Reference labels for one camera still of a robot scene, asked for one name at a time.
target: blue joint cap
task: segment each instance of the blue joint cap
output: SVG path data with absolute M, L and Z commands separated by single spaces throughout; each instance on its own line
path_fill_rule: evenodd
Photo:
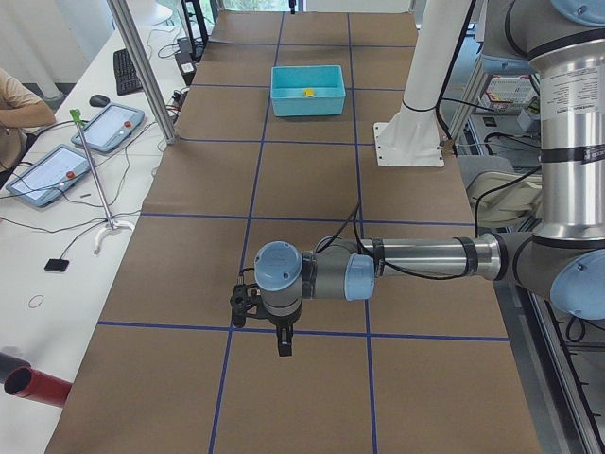
M 344 296 L 348 301 L 368 300 L 374 293 L 374 261 L 367 255 L 349 257 L 344 274 Z
M 301 254 L 285 241 L 266 244 L 254 259 L 254 278 L 258 287 L 266 291 L 279 291 L 291 286 L 302 269 Z
M 603 0 L 550 0 L 550 3 L 572 22 L 583 26 L 605 26 Z
M 558 310 L 586 320 L 605 319 L 605 250 L 592 251 L 570 262 L 550 289 Z

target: white pole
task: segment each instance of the white pole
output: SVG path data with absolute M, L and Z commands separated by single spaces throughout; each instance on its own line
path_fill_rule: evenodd
M 401 109 L 374 124 L 379 166 L 443 166 L 434 108 L 471 3 L 427 1 Z

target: white chair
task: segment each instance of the white chair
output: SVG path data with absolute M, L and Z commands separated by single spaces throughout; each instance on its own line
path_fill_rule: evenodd
M 138 26 L 157 26 L 172 17 L 172 9 L 155 0 L 128 0 L 130 13 Z

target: metal stand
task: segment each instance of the metal stand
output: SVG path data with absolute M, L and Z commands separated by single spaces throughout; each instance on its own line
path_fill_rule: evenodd
M 155 79 L 151 65 L 147 60 L 147 54 L 141 42 L 141 37 L 136 30 L 136 24 L 130 14 L 129 6 L 124 0 L 107 0 L 107 3 L 117 29 L 120 30 L 120 35 L 124 40 L 124 46 L 129 51 L 136 74 L 141 79 L 149 107 L 153 111 L 158 125 L 160 125 L 166 143 L 172 145 L 176 140 L 174 125 L 166 110 L 158 81 Z
M 70 111 L 70 113 L 74 118 L 74 122 L 76 123 L 79 138 L 82 141 L 82 146 L 84 147 L 84 154 L 86 155 L 88 164 L 91 167 L 91 173 L 93 174 L 93 180 L 95 180 L 96 190 L 98 191 L 98 196 L 101 199 L 103 210 L 105 210 L 105 219 L 107 220 L 107 223 L 101 228 L 95 237 L 95 255 L 97 255 L 101 252 L 101 241 L 106 234 L 116 232 L 118 229 L 129 229 L 134 231 L 134 224 L 132 222 L 128 222 L 127 220 L 116 220 L 113 218 L 112 211 L 110 210 L 110 206 L 107 204 L 107 199 L 105 197 L 105 193 L 103 192 L 103 187 L 101 186 L 101 180 L 96 172 L 95 160 L 93 159 L 91 151 L 88 149 L 86 137 L 84 135 L 84 131 L 82 130 L 81 120 L 79 119 L 79 110 L 73 110 Z

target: white wall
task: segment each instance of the white wall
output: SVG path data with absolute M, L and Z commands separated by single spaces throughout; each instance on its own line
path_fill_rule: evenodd
M 77 82 L 112 32 L 105 0 L 0 1 L 0 66 L 23 83 Z

